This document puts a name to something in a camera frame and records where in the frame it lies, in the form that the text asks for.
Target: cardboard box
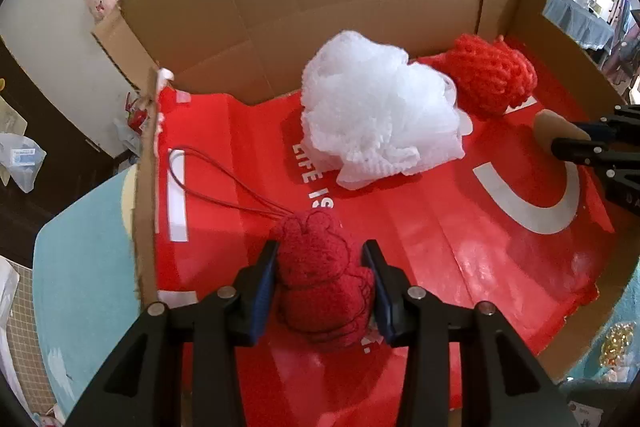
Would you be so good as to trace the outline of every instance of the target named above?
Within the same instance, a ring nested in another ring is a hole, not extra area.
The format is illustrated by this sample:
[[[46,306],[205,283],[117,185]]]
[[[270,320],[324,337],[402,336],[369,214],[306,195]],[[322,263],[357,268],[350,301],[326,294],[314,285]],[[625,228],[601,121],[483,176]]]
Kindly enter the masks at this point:
[[[340,30],[357,30],[418,57],[450,48],[462,33],[487,40],[511,35],[552,71],[590,118],[621,103],[590,58],[542,16],[546,0],[121,0],[95,37],[127,80],[153,97],[158,66],[174,86],[227,92],[257,104],[300,87],[303,67]],[[155,158],[152,130],[143,138],[134,238],[144,304],[157,299],[154,272]],[[612,215],[618,229],[625,219]],[[600,298],[579,309],[542,362],[561,378],[585,352],[620,297],[636,262],[637,235],[621,235],[620,251],[598,281]]]

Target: table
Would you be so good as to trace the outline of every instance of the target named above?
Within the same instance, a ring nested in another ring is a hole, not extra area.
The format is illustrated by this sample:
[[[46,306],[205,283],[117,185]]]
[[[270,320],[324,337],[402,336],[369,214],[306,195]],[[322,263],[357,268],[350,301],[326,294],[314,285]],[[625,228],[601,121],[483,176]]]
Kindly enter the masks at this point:
[[[130,235],[135,175],[133,166],[94,188],[36,239],[36,331],[65,416],[140,314]]]
[[[583,49],[610,52],[614,30],[607,22],[573,0],[546,0],[542,14]]]

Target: metal screw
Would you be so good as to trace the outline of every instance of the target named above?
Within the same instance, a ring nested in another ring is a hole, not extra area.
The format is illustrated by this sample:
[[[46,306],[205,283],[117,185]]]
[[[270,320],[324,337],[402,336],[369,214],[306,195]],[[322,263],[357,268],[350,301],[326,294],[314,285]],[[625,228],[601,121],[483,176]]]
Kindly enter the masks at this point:
[[[480,301],[476,307],[482,315],[493,315],[496,311],[495,304],[489,301]]]
[[[406,291],[407,295],[409,295],[412,299],[419,301],[420,299],[424,299],[427,296],[427,290],[420,286],[411,286]]]
[[[233,286],[222,286],[218,290],[218,297],[221,299],[231,299],[236,296],[236,289]]]
[[[158,315],[162,315],[164,313],[164,304],[162,302],[154,302],[146,309],[146,312],[152,317],[158,317]]]

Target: tiled floor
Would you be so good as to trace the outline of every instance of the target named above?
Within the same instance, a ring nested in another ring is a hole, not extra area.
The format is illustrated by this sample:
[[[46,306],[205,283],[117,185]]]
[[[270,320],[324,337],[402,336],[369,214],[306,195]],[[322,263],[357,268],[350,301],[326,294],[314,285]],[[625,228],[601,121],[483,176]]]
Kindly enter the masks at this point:
[[[35,331],[31,270],[10,263],[20,275],[20,282],[6,328],[9,350],[31,412],[44,414],[53,407],[56,399],[51,392]]]

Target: red crochet ball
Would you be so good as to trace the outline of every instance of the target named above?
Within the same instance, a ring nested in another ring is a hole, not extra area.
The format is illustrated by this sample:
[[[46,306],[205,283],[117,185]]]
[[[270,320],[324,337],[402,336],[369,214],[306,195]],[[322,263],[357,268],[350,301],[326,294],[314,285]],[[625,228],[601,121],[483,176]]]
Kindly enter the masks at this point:
[[[460,105],[478,114],[503,115],[524,103],[538,85],[531,62],[502,36],[489,44],[477,35],[462,35],[448,52],[418,61],[449,75]]]
[[[331,211],[285,217],[274,230],[280,313],[287,326],[324,349],[359,342],[374,296],[373,272]]]

